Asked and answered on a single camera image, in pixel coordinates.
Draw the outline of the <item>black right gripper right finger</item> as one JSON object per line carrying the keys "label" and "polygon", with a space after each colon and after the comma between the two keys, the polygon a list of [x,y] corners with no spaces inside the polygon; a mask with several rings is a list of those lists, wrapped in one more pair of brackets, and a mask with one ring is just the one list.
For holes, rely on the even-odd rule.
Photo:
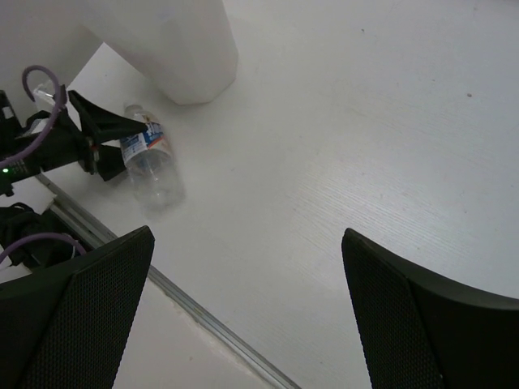
{"label": "black right gripper right finger", "polygon": [[371,386],[516,388],[518,301],[347,229],[341,252]]}

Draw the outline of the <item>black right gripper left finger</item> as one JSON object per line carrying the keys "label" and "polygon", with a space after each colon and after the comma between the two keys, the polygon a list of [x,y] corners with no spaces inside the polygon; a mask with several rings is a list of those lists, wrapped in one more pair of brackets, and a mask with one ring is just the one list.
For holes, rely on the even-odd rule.
{"label": "black right gripper left finger", "polygon": [[155,238],[143,226],[1,285],[3,388],[111,388]]}

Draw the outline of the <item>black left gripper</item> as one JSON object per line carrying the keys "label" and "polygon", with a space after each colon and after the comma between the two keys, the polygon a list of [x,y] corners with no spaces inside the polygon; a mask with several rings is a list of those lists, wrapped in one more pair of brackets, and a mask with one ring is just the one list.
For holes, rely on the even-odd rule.
{"label": "black left gripper", "polygon": [[[68,100],[79,115],[80,125],[61,109],[49,133],[36,147],[16,161],[1,167],[1,193],[11,195],[13,184],[62,166],[79,163],[90,174],[98,173],[108,182],[126,170],[120,147],[101,145],[146,131],[142,122],[119,116],[81,96],[68,92]],[[1,92],[1,161],[25,151],[37,135],[22,135],[23,127]]]}

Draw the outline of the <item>orange blue label bottle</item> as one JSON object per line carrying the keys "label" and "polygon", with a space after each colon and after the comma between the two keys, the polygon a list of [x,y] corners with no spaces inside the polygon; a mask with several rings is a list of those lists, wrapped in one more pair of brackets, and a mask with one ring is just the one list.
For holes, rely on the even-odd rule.
{"label": "orange blue label bottle", "polygon": [[144,125],[137,135],[121,138],[120,146],[135,198],[146,217],[156,219],[185,196],[174,150],[163,126],[142,106],[125,105],[124,116]]}

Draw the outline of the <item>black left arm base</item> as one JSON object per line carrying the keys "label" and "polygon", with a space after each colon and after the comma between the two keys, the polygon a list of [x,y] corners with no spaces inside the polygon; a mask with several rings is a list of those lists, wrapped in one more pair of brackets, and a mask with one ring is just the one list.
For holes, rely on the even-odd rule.
{"label": "black left arm base", "polygon": [[38,271],[86,254],[91,247],[46,210],[39,214],[24,203],[1,208],[1,266],[23,265]]}

